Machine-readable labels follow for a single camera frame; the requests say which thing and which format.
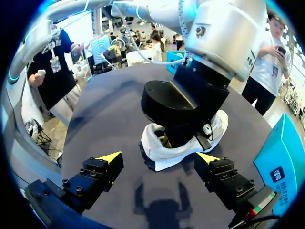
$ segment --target hand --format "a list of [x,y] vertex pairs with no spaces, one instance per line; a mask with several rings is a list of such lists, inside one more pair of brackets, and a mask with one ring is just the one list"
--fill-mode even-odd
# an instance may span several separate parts
[[74,49],[76,46],[78,46],[78,51],[82,52],[84,49],[84,45],[83,44],[72,44],[70,47],[70,50],[72,51],[72,49]]
[[279,47],[281,47],[281,45],[274,45],[274,46],[270,46],[270,47],[264,47],[264,50],[268,54],[270,54],[280,60],[284,55],[282,52],[278,51]]
[[281,57],[278,58],[278,60],[280,61],[283,69],[287,69],[288,65],[287,65],[287,62],[286,62],[286,58],[285,58],[285,56],[284,56],[284,54],[282,52],[280,52],[280,53],[281,53]]
[[83,44],[79,44],[79,50],[80,50],[80,52],[82,52],[84,50],[84,45]]
[[36,73],[35,75],[31,75],[29,77],[30,85],[33,85],[35,87],[42,85],[43,80],[44,80],[44,76],[40,75],[39,73]]

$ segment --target cable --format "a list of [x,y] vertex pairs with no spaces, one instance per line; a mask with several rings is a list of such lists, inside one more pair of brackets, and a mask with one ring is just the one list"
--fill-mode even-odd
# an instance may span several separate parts
[[[117,9],[117,11],[119,12],[120,17],[121,17],[121,19],[122,19],[122,21],[123,21],[123,24],[125,25],[125,27],[126,27],[127,31],[129,32],[129,34],[131,34],[129,25],[127,24],[127,21],[126,21],[125,17],[123,16],[123,14],[121,13],[119,7],[116,6],[115,4],[112,4],[112,6],[114,6],[114,7]],[[131,41],[132,41],[134,47],[136,48],[137,52],[139,53],[139,55],[140,55],[144,60],[146,60],[146,61],[149,62],[149,63],[159,64],[159,65],[173,65],[173,64],[177,64],[177,63],[183,63],[183,62],[185,61],[185,56],[184,56],[183,59],[178,60],[178,61],[173,61],[173,62],[156,62],[156,61],[149,60],[149,59],[147,59],[147,58],[140,52],[140,50],[139,50],[139,48],[137,47],[137,45],[136,45],[136,43],[135,43],[133,37],[131,37]]]
[[[187,31],[186,28],[186,23],[185,23],[185,19],[183,17],[183,6],[184,6],[184,0],[179,0],[178,2],[178,19],[179,19],[179,25],[181,28],[181,32],[184,38],[187,38],[189,33]],[[184,60],[186,60],[186,58],[189,58],[190,53],[185,50],[184,53]]]
[[229,229],[237,228],[238,226],[240,226],[240,225],[243,224],[243,223],[244,223],[244,220],[241,221],[241,222],[239,222],[238,224],[236,224],[235,226],[233,226],[233,227],[231,227],[231,228],[229,228]]
[[245,223],[239,225],[238,227],[236,227],[236,229],[245,229],[246,227],[256,224],[256,223],[261,223],[261,222],[268,221],[271,219],[280,219],[280,218],[281,218],[281,216],[279,216],[279,215],[264,216],[264,217],[256,218],[256,219],[253,219],[250,221],[245,221]]

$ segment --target person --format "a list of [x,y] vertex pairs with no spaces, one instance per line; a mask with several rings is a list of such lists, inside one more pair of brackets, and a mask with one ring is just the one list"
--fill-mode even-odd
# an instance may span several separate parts
[[134,39],[135,43],[137,44],[137,47],[139,47],[141,42],[140,42],[139,38],[137,37],[137,35],[134,35],[133,39]]
[[138,30],[136,31],[135,35],[137,35],[137,37],[139,38],[139,40],[141,39],[141,34],[140,34],[140,32],[139,32]]
[[113,32],[110,33],[110,38],[111,38],[111,41],[113,41],[114,39],[116,39],[116,36],[114,36]]
[[157,31],[157,29],[156,29],[156,26],[155,25],[152,25],[152,35],[154,35],[155,33],[156,34],[159,34],[159,31]]
[[145,34],[145,32],[142,32],[141,42],[142,43],[146,42],[146,34]]
[[183,38],[179,34],[176,34],[176,42],[177,42],[177,50],[179,51],[183,44]]
[[[261,115],[269,110],[277,97],[282,75],[287,79],[291,72],[291,53],[280,40],[285,24],[274,14],[268,16],[270,31],[264,34],[253,71],[242,92],[242,96],[251,104],[257,99],[255,108]],[[280,47],[284,48],[285,54],[278,50]]]
[[284,100],[287,93],[288,93],[288,89],[289,89],[289,86],[290,86],[290,82],[291,82],[291,77],[289,77],[286,82],[284,83],[284,86],[283,86],[283,93],[282,93],[282,99]]
[[155,33],[151,36],[151,40],[152,43],[154,43],[155,45],[152,47],[152,56],[153,56],[153,60],[157,61],[157,62],[161,62],[162,61],[162,53],[161,52],[165,52],[164,50],[164,44],[161,41],[161,38],[159,36],[159,34]]
[[[64,54],[70,53],[75,46],[77,44],[70,40],[64,30],[61,30],[59,36],[46,45],[28,65],[29,84],[38,88],[47,109],[66,126],[69,125],[81,94],[64,57]],[[81,52],[83,45],[78,46],[78,51]]]
[[133,37],[134,35],[136,35],[135,32],[134,32],[133,30],[130,30],[130,32],[131,32],[131,36],[132,36],[132,37]]
[[303,107],[303,110],[300,108],[300,111],[299,111],[299,118],[301,119],[303,114],[305,113],[305,107]]

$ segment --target lanyard badge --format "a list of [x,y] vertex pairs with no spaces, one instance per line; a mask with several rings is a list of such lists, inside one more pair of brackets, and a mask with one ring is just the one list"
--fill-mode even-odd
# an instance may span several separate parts
[[57,73],[61,70],[61,63],[59,61],[58,56],[55,56],[54,50],[53,48],[55,47],[55,42],[51,42],[49,43],[49,50],[51,50],[52,52],[52,59],[50,59],[50,64],[51,64],[51,68],[53,73]]

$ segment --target name badge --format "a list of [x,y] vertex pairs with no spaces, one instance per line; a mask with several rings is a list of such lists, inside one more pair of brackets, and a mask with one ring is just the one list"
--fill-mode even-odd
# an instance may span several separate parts
[[61,63],[59,62],[58,56],[55,56],[54,58],[50,59],[50,64],[53,73],[57,73],[61,70]]
[[273,66],[272,76],[273,76],[274,78],[277,78],[277,76],[278,76],[278,68],[275,67],[275,66]]

